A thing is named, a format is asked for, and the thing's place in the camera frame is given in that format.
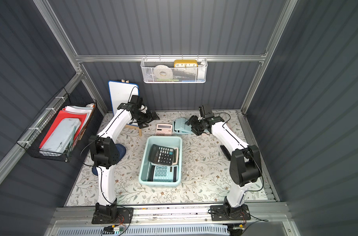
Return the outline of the mint green storage box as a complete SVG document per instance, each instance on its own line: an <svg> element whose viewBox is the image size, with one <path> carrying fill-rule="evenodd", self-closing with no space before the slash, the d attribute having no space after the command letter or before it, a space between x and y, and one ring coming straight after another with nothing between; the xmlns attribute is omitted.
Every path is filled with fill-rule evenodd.
<svg viewBox="0 0 358 236"><path fill-rule="evenodd" d="M170 182L148 182L147 181L147 177L148 177L148 172L149 172L149 167L152 164L149 160L148 160L148 155L151 149L151 146L153 144L159 145L159 146L164 146L164 147L169 147L169 148L179 148L179 162L178 162L178 179L176 182L170 183ZM180 137L178 136L151 136L147 139L146 142L146 146L145 146L145 150L143 153L143 158L142 158L142 164L141 164L141 168L140 168L140 175L139 175L139 182L143 185L147 185L147 186L167 186L167 187L176 187L180 184L181 182L181 171L182 171L182 145L183 145L183 141Z"/></svg>

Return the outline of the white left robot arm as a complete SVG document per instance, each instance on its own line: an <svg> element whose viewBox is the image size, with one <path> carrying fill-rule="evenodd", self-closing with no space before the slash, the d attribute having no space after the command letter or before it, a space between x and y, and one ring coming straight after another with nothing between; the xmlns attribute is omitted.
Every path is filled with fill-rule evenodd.
<svg viewBox="0 0 358 236"><path fill-rule="evenodd" d="M135 121L140 129L160 118L156 112L143 104L122 103L108 125L89 139L91 160L98 174L99 196L95 204L95 215L114 221L118 217L117 198L114 190L115 167L122 157L117 148L117 138L123 128Z"/></svg>

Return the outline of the teal calculator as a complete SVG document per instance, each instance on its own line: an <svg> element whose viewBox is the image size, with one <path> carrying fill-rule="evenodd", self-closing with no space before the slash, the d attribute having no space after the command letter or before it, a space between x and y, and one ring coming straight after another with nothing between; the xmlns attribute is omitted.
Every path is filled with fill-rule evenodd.
<svg viewBox="0 0 358 236"><path fill-rule="evenodd" d="M178 179L178 165L156 165L153 172L154 182L176 182Z"/></svg>

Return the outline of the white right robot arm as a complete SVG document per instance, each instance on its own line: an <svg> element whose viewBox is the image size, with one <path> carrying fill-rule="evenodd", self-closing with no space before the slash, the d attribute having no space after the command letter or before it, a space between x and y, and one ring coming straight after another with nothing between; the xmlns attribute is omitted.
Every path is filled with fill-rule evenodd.
<svg viewBox="0 0 358 236"><path fill-rule="evenodd" d="M256 145L249 145L240 139L221 117L199 118L192 116L187 122L191 131L200 136L206 131L221 141L224 150L230 156L229 173L233 183L225 197L222 209L210 208L214 220L250 219L245 196L262 176L260 150Z"/></svg>

